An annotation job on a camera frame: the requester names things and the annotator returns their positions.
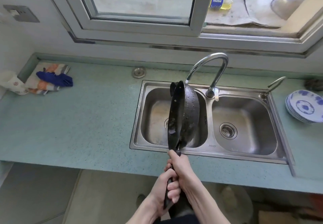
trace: green countertop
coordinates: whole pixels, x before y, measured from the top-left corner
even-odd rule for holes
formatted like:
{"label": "green countertop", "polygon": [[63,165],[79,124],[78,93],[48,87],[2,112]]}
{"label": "green countertop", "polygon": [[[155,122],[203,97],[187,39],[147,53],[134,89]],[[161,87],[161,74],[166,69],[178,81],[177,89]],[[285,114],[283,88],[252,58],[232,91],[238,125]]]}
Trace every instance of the green countertop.
{"label": "green countertop", "polygon": [[[0,102],[0,160],[158,176],[167,154],[129,148],[141,82],[178,81],[187,72],[66,63],[74,87],[45,96],[7,92]],[[213,73],[196,73],[191,83],[210,84]],[[222,75],[219,86],[265,89],[272,77]],[[302,89],[288,79],[273,92],[291,147],[297,177],[288,165],[189,156],[202,181],[323,193],[323,123],[305,125],[285,110],[285,97]]]}

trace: orange and white towel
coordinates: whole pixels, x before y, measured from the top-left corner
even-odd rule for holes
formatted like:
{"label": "orange and white towel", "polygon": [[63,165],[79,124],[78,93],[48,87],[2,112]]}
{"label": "orange and white towel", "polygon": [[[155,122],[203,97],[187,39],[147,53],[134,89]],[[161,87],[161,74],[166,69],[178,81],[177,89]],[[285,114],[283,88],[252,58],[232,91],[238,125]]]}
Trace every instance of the orange and white towel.
{"label": "orange and white towel", "polygon": [[55,72],[56,75],[67,74],[69,71],[69,66],[65,64],[38,63],[25,83],[25,86],[29,88],[29,91],[34,94],[45,95],[48,91],[58,91],[60,88],[59,86],[55,86],[52,83],[38,78],[36,73],[38,71],[43,71],[44,68],[46,72]]}

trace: stainless steel sink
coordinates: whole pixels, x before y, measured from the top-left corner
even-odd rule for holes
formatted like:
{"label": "stainless steel sink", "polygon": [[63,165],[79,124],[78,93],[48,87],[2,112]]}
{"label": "stainless steel sink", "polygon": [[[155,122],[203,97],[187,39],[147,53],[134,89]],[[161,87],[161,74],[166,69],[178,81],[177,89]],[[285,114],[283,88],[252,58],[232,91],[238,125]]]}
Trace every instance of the stainless steel sink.
{"label": "stainless steel sink", "polygon": [[[194,139],[185,154],[286,164],[292,159],[271,95],[266,90],[218,87],[219,101],[208,99],[208,86],[190,84],[200,103]],[[143,81],[130,148],[168,150],[170,82]]]}

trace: bottle label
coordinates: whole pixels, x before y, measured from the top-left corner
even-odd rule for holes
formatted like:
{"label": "bottle label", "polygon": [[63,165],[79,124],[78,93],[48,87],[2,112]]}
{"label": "bottle label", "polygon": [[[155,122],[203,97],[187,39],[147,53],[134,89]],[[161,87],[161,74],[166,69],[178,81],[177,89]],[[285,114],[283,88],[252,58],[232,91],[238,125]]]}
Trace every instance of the bottle label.
{"label": "bottle label", "polygon": [[220,9],[223,4],[223,0],[211,0],[210,8]]}

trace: blue and white plate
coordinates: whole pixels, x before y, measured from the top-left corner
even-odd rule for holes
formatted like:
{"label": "blue and white plate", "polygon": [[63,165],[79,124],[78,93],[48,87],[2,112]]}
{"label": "blue and white plate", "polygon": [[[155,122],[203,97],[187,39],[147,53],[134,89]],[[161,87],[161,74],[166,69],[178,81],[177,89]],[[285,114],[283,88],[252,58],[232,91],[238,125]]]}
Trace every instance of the blue and white plate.
{"label": "blue and white plate", "polygon": [[305,90],[293,92],[287,97],[286,107],[298,120],[306,123],[323,122],[323,98],[313,92]]}

